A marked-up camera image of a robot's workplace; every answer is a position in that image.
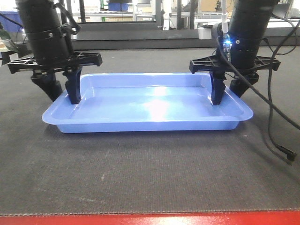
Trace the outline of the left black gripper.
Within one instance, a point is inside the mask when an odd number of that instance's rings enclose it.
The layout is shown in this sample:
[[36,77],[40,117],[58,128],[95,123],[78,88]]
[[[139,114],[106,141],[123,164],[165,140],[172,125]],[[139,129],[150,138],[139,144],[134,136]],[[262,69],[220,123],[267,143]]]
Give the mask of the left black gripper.
[[12,74],[22,71],[32,71],[31,81],[42,89],[54,102],[63,92],[55,73],[63,72],[67,78],[65,87],[71,104],[81,101],[80,76],[83,66],[101,66],[102,57],[97,52],[75,52],[66,60],[38,63],[35,57],[27,57],[11,61],[7,64]]

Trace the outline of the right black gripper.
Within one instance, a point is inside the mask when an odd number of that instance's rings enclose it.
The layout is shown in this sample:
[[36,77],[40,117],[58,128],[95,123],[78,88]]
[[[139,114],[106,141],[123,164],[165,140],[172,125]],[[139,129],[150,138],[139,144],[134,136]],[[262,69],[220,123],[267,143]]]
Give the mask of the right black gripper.
[[[270,68],[271,57],[256,56],[254,65],[251,68],[236,68],[245,79],[254,85],[259,80],[259,75],[255,74],[258,70],[268,70]],[[225,62],[218,59],[218,56],[212,55],[201,59],[191,60],[189,70],[192,74],[195,72],[210,71],[211,80],[211,101],[213,105],[221,103],[226,80],[224,72],[234,70]],[[249,86],[240,78],[233,79],[230,83],[230,90],[241,97],[249,89]]]

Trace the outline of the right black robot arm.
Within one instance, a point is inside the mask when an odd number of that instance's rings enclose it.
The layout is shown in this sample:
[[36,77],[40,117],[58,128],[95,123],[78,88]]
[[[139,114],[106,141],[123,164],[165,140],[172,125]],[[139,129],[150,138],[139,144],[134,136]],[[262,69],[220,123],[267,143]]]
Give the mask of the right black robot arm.
[[[277,70],[278,60],[271,61],[269,57],[258,57],[260,43],[265,34],[276,0],[238,0],[234,4],[233,13],[229,22],[228,38],[231,43],[231,64],[251,84],[255,84],[259,75],[258,70]],[[233,69],[221,57],[221,50],[215,55],[191,60],[191,73],[208,71],[211,79],[211,101],[218,105],[222,101],[225,91],[225,72]]]

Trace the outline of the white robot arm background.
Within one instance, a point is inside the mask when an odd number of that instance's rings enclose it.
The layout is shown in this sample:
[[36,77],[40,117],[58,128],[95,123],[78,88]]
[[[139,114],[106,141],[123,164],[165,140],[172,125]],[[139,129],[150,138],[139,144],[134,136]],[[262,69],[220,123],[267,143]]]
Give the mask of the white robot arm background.
[[172,1],[171,0],[162,0],[161,10],[162,10],[161,12],[162,12],[162,17],[163,17],[162,30],[169,30],[170,18],[172,15]]

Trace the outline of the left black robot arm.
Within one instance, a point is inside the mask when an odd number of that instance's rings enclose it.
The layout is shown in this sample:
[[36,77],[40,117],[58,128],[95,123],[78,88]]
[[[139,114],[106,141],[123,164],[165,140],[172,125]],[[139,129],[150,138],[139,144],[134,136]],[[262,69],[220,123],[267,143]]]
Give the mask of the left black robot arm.
[[67,78],[65,87],[72,104],[81,101],[80,76],[84,66],[102,64],[99,53],[75,52],[71,35],[80,26],[61,3],[52,0],[18,0],[17,9],[27,35],[33,57],[14,60],[8,64],[12,74],[31,70],[31,81],[55,101],[62,93],[55,74]]

